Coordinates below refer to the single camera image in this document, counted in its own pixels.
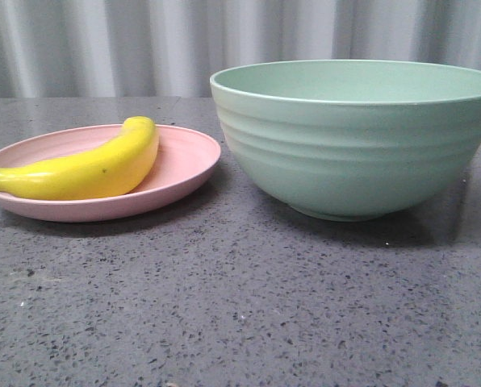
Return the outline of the yellow banana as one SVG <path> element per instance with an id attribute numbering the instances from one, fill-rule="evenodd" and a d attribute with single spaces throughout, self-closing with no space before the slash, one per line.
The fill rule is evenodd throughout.
<path id="1" fill-rule="evenodd" d="M 135 189 L 157 158 L 159 131 L 148 117 L 123 122 L 119 134 L 89 151 L 0 168 L 0 192 L 18 198 L 70 201 L 107 198 Z"/>

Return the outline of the pink plate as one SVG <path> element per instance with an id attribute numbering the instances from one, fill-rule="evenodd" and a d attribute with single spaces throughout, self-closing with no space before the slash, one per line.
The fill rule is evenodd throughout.
<path id="1" fill-rule="evenodd" d="M 0 167 L 83 152 L 118 133 L 118 124 L 80 127 L 40 135 L 0 150 Z M 160 144 L 148 176 L 131 193 L 80 201 L 38 201 L 0 193 L 0 207 L 28 218 L 63 223 L 97 222 L 156 210 L 199 188 L 212 175 L 221 149 L 209 135 L 160 125 Z"/>

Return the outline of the green ribbed bowl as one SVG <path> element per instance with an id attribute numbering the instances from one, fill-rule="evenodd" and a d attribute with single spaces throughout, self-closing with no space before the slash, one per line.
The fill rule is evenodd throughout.
<path id="1" fill-rule="evenodd" d="M 225 69 L 211 93 L 256 186 L 315 218 L 359 221 L 441 192 L 481 144 L 481 71 L 391 60 Z"/>

